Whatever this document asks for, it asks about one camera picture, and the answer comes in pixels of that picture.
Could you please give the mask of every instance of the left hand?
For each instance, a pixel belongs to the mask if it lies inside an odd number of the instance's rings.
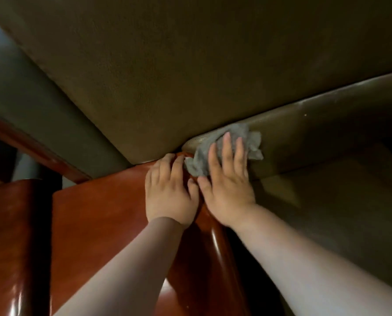
[[[183,185],[184,155],[177,157],[171,168],[173,158],[174,154],[165,155],[146,174],[146,217],[149,222],[169,217],[187,228],[196,215],[199,186],[189,179],[187,193]]]

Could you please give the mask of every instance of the cleaning rag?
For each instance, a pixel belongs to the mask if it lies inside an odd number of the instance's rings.
[[[226,127],[213,131],[208,137],[197,147],[194,158],[186,158],[184,163],[187,171],[193,176],[208,176],[208,152],[212,143],[217,143],[217,155],[222,164],[222,146],[223,136],[225,133],[231,134],[231,145],[233,154],[235,153],[235,143],[237,138],[243,138],[244,150],[247,152],[249,160],[262,160],[263,155],[259,149],[262,136],[260,132],[249,131],[249,126],[242,123],[234,123]]]

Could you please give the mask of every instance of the right hand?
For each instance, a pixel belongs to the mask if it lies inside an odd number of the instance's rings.
[[[234,158],[229,132],[225,133],[223,140],[222,167],[216,143],[213,143],[208,155],[212,183],[205,176],[198,177],[198,183],[209,211],[221,224],[235,229],[256,201],[249,182],[243,139],[237,139]]]

